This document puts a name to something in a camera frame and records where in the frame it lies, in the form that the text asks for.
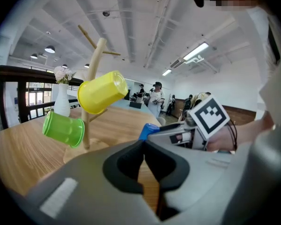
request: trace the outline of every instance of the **black wooden frame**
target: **black wooden frame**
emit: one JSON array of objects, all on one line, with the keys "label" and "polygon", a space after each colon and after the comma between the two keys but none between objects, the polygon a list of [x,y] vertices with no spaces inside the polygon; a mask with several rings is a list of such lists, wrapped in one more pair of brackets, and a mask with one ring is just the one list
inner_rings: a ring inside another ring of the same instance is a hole
[{"label": "black wooden frame", "polygon": [[[37,112],[38,108],[43,109],[48,106],[54,106],[55,102],[43,103],[38,105],[26,106],[25,92],[27,82],[33,83],[56,83],[55,75],[53,73],[48,73],[45,71],[33,70],[29,68],[22,67],[13,67],[13,66],[4,66],[0,65],[0,118],[3,129],[8,128],[6,113],[5,113],[5,83],[6,82],[18,82],[18,107],[19,107],[19,118],[20,122],[27,122],[28,115],[30,116],[30,111],[35,110]],[[69,85],[80,86],[83,83],[83,80],[72,78],[69,82]],[[77,99],[70,99],[70,103],[78,102]]]}]

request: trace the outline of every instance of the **wooden stand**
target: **wooden stand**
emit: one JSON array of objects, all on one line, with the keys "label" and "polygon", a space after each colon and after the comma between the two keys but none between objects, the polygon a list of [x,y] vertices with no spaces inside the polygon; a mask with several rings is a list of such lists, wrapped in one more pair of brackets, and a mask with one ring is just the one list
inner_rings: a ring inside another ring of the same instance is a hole
[{"label": "wooden stand", "polygon": [[[105,38],[100,38],[97,45],[95,45],[95,43],[88,36],[87,32],[80,25],[78,27],[83,32],[84,36],[88,39],[88,41],[92,44],[92,46],[95,48],[95,51],[94,51],[93,56],[89,63],[88,76],[86,77],[86,81],[91,81],[91,80],[95,79],[102,53],[112,54],[112,55],[120,55],[120,54],[115,53],[115,52],[104,51],[104,48],[105,48],[105,45],[107,42]],[[95,118],[102,115],[106,111],[107,111],[107,109],[105,109],[101,114],[98,114],[96,116],[90,116],[90,114],[87,113],[83,108],[81,109],[81,119],[83,120],[84,127],[85,127],[84,137],[83,137],[83,141],[82,141],[83,146],[80,145],[77,148],[67,147],[64,158],[63,158],[64,163],[66,163],[69,160],[75,158],[76,156],[79,156],[86,152],[96,151],[99,149],[109,147],[106,143],[104,143],[98,139],[94,139],[94,138],[91,139],[89,137],[89,123],[92,120],[94,120]]]}]

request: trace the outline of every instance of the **man wearing cap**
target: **man wearing cap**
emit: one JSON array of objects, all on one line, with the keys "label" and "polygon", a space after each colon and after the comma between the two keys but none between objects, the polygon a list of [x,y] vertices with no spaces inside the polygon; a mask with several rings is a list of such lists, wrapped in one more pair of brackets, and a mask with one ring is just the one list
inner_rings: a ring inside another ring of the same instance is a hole
[{"label": "man wearing cap", "polygon": [[144,85],[141,84],[140,85],[140,91],[138,92],[138,94],[136,95],[136,102],[137,103],[141,103],[142,102],[142,96],[144,95],[145,90],[144,90]]},{"label": "man wearing cap", "polygon": [[150,90],[150,100],[148,103],[148,109],[153,113],[153,115],[158,118],[161,111],[161,106],[164,102],[164,93],[161,90],[162,84],[160,82],[155,82],[153,85],[155,89]]}]

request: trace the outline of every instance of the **white vase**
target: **white vase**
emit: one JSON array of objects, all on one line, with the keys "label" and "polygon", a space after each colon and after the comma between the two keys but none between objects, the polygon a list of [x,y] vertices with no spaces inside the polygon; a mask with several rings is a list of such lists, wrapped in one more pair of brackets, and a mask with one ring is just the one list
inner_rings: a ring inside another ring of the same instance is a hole
[{"label": "white vase", "polygon": [[54,112],[65,117],[70,116],[70,104],[67,95],[67,84],[58,85],[58,95],[54,104]]}]

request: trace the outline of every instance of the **ceiling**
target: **ceiling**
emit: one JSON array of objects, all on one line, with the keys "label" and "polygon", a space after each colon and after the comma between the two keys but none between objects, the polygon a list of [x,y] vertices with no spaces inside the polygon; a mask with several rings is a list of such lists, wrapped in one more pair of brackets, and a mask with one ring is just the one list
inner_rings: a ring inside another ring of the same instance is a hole
[{"label": "ceiling", "polygon": [[[103,16],[105,10],[110,16]],[[79,24],[95,42],[105,38],[106,49],[121,54],[106,55],[110,61],[144,67],[159,75],[204,41],[209,47],[200,55],[218,71],[224,63],[253,56],[229,12],[198,8],[193,0],[49,0],[34,13],[12,56],[30,60],[32,53],[44,53],[69,67],[79,61],[87,63],[93,48]],[[55,47],[55,54],[44,51],[48,45]],[[50,62],[60,65],[53,59]],[[168,76],[206,69],[195,63],[183,64]]]}]

